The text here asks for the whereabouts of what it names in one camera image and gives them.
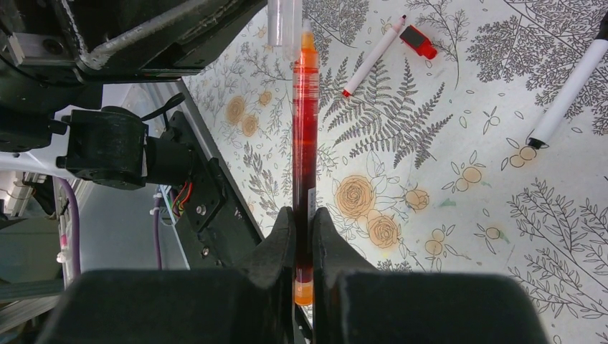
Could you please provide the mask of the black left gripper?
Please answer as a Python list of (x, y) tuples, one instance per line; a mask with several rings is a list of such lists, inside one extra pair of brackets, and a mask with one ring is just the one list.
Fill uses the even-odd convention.
[(195, 75), (215, 62), (265, 1), (2, 1), (1, 106), (50, 114), (97, 110), (82, 76)]

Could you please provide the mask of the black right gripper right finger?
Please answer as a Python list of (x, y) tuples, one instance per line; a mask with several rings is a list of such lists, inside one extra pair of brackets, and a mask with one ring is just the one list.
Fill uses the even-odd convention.
[(546, 343), (523, 288), (499, 274), (381, 271), (313, 219), (314, 343)]

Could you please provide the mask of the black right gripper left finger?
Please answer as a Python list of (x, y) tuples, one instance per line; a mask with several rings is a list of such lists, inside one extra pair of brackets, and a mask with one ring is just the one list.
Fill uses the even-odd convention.
[(235, 267), (94, 270), (61, 295), (39, 343), (294, 343), (293, 210)]

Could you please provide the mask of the clear pen cap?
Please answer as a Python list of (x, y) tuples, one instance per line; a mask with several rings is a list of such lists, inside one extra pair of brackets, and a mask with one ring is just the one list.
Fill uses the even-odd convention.
[(301, 50), (303, 2), (301, 0), (267, 1), (267, 43), (280, 47), (285, 61), (295, 62)]

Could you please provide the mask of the orange red pen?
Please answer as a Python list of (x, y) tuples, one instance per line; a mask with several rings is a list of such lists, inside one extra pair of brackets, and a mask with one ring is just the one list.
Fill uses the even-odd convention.
[(313, 218), (318, 152), (318, 52), (310, 20), (303, 21), (300, 56), (293, 66), (293, 197), (296, 230), (294, 303), (313, 303)]

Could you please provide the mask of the white marker black tip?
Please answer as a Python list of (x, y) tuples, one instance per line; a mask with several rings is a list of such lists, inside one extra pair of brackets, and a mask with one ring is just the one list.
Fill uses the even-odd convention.
[(599, 31), (569, 77), (531, 133), (527, 146), (538, 150), (547, 145), (577, 95), (591, 77), (607, 52), (607, 14), (599, 23)]

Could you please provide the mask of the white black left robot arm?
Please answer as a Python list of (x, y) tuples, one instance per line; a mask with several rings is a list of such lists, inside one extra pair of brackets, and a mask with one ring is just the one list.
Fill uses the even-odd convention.
[(148, 134), (147, 117), (104, 106), (110, 84), (196, 75), (264, 1), (3, 1), (1, 150), (23, 154), (66, 138), (39, 172), (100, 185), (179, 185), (186, 145)]

